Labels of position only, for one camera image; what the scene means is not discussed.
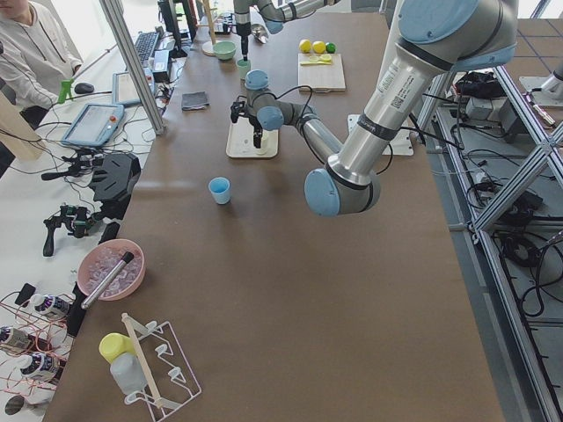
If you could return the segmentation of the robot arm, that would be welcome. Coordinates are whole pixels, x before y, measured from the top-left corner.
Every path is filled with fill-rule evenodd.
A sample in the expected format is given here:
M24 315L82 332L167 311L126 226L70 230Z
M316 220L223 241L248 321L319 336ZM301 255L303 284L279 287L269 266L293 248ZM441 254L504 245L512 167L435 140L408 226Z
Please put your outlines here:
M337 4L339 0L300 0L288 1L277 7L270 0L235 0L234 16L236 33L241 39L241 53L248 60L248 38L252 34L251 8L256 7L266 28L271 33L278 33L287 22L306 18L315 11Z
M264 131L284 125L300 133L323 164L304 182L305 199L317 215L361 213L377 203L373 167L436 76L492 68L514 56L516 1L403 1L396 12L398 32L385 49L391 62L344 142L311 106L273 94L263 70L246 74L245 99L230 107L233 122L249 120L256 143Z

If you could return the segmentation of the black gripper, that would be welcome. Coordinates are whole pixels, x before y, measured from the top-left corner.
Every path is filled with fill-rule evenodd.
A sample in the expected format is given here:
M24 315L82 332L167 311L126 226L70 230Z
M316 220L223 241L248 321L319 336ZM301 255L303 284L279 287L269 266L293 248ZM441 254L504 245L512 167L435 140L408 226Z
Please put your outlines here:
M230 120L233 124L238 122L239 118L246 118L253 127L252 141L255 149L262 148L263 127L258 121L255 114L250 111L249 106L244 100L235 100L230 106Z
M236 22L237 34L241 39L241 54L244 61L248 61L248 37L251 35L250 22Z

